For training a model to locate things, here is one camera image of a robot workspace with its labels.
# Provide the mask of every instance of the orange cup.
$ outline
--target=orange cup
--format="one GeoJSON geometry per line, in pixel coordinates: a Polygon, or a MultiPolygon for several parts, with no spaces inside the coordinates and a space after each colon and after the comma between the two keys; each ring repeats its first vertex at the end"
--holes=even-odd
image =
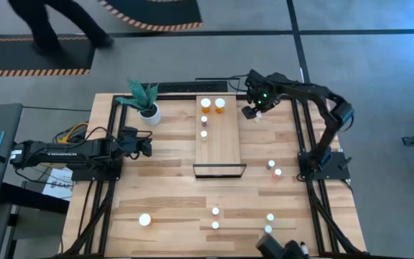
{"type": "Polygon", "coordinates": [[[217,100],[215,100],[215,112],[223,113],[225,104],[226,102],[222,98],[218,98],[217,100]]]}
{"type": "Polygon", "coordinates": [[[210,112],[210,105],[211,105],[210,99],[208,99],[208,98],[202,99],[201,100],[202,112],[205,113],[205,114],[209,113],[210,112]]]}

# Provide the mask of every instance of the yellow cable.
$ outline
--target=yellow cable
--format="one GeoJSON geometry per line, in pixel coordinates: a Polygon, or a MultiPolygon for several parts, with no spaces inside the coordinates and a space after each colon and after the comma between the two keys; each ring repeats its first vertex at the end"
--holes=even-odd
{"type": "Polygon", "coordinates": [[[58,140],[59,143],[69,143],[70,142],[70,137],[72,135],[72,133],[80,126],[87,126],[88,123],[85,122],[81,122],[80,124],[77,124],[76,126],[74,126],[73,128],[71,128],[71,130],[69,131],[69,133],[62,137],[60,140],[58,140]]]}

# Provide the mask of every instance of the floor mat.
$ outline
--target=floor mat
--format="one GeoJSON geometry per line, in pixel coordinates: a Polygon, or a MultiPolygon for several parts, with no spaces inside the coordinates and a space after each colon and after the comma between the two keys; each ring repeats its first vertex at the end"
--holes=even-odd
{"type": "Polygon", "coordinates": [[[98,0],[128,24],[156,32],[192,29],[202,25],[196,0],[98,0]]]}
{"type": "Polygon", "coordinates": [[[32,38],[0,38],[0,76],[70,76],[89,74],[94,48],[86,37],[60,37],[63,55],[45,57],[32,38]]]}

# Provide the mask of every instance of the floor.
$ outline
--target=floor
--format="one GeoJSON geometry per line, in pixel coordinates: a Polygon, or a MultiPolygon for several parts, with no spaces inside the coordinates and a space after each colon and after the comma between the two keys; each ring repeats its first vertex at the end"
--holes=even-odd
{"type": "MultiPolygon", "coordinates": [[[[132,37],[128,32],[137,30],[100,4],[78,0],[119,36],[116,47],[97,51],[87,76],[0,78],[0,103],[85,110],[24,109],[16,141],[50,141],[87,120],[94,94],[127,92],[126,78],[192,81],[250,68],[304,77],[341,94],[356,111],[354,126],[339,137],[353,157],[351,184],[368,251],[414,258],[414,147],[401,141],[414,134],[414,1],[198,2],[201,36],[132,37]]],[[[58,33],[80,33],[53,10],[50,17],[58,33]]],[[[0,1],[0,35],[8,34],[29,30],[0,1]]],[[[21,183],[10,170],[5,181],[21,183]]],[[[52,256],[58,243],[54,235],[22,240],[15,258],[52,256]]]]}

